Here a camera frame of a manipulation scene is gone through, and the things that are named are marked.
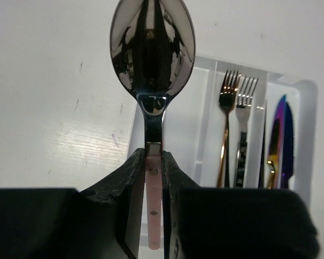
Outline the black knife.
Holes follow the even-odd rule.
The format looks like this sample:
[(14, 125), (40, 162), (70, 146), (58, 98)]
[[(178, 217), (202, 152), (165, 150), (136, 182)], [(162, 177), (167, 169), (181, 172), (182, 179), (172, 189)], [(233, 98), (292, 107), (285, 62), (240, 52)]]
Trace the black knife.
[(258, 188), (264, 188), (264, 182), (265, 182), (264, 178), (265, 178), (266, 112), (267, 112), (267, 99), (265, 100), (265, 106), (264, 106), (264, 128), (263, 128), (263, 135), (262, 135), (262, 149), (261, 149)]

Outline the iridescent rainbow knife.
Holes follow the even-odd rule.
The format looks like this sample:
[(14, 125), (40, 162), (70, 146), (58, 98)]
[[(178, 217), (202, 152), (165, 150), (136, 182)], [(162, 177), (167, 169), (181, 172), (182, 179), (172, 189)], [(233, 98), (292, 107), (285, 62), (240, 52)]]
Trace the iridescent rainbow knife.
[(271, 138), (267, 156), (267, 166), (269, 175), (267, 180), (267, 189), (278, 188), (278, 179), (280, 173), (280, 156), (283, 148), (284, 130), (285, 130), (285, 109), (286, 95), (283, 95), (275, 109)]

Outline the silver fork with black handle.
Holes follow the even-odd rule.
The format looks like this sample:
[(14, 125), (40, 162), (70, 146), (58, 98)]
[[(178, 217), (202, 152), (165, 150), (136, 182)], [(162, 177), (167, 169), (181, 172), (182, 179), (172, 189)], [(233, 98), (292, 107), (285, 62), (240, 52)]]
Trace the silver fork with black handle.
[(248, 120), (251, 113), (253, 94), (258, 84), (258, 80), (259, 78), (245, 76), (235, 103), (235, 115), (239, 126), (239, 141), (236, 160), (237, 165), (234, 175), (235, 188), (242, 188), (244, 185), (247, 156)]

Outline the copper fork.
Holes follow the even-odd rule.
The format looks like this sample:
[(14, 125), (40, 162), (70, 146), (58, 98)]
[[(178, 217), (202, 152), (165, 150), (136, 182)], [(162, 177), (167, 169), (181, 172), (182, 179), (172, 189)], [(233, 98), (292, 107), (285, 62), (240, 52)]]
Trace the copper fork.
[(223, 143), (221, 148), (220, 169), (217, 178), (218, 188), (230, 186), (229, 115), (234, 109), (234, 102), (237, 95), (239, 81), (240, 81), (239, 71), (227, 70), (219, 94), (219, 107), (225, 115), (225, 126), (224, 126), (224, 138), (223, 138)]

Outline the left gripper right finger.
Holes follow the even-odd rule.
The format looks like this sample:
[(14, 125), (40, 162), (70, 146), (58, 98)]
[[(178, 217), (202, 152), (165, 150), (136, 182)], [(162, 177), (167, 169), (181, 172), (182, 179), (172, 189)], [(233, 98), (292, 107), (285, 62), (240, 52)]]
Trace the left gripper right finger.
[(297, 193), (205, 188), (163, 154), (165, 258), (317, 258), (318, 233)]

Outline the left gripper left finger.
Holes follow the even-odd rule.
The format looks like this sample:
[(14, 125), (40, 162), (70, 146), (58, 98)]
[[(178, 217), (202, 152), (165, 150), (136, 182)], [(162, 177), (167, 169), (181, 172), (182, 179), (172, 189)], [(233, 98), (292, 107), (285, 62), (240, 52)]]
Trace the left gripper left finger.
[(0, 188), (0, 258), (137, 258), (144, 150), (79, 192)]

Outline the blue knife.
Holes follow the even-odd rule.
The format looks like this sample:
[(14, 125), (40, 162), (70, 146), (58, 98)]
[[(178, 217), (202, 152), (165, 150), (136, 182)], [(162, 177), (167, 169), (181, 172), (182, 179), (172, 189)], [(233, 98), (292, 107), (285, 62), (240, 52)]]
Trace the blue knife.
[(295, 130), (293, 112), (288, 102), (286, 102), (283, 140), (280, 188), (289, 189), (289, 180), (294, 174)]

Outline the white three-compartment cutlery tray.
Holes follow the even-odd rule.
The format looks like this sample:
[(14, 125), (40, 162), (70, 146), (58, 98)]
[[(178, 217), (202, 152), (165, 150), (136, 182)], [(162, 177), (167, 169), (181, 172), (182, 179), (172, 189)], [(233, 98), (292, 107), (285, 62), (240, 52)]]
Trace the white three-compartment cutlery tray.
[[(234, 109), (229, 114), (229, 188), (267, 189), (267, 156), (273, 118), (280, 98), (286, 95), (286, 102), (290, 104), (293, 112), (295, 130), (294, 174), (289, 180), (289, 189), (286, 190), (297, 193), (307, 207), (311, 196), (318, 97), (318, 88), (312, 81), (197, 57), (187, 85), (167, 109), (165, 148), (173, 153), (180, 168), (199, 186), (218, 188), (217, 178), (225, 126), (225, 115), (219, 107), (219, 94), (227, 70), (239, 71), (237, 95), (245, 76), (259, 78), (248, 120), (247, 156), (242, 188), (234, 187), (239, 141), (239, 126), (235, 115), (237, 95)], [(266, 99), (265, 182), (264, 188), (258, 188)], [(279, 185), (274, 189), (285, 189), (280, 188), (281, 167)]]

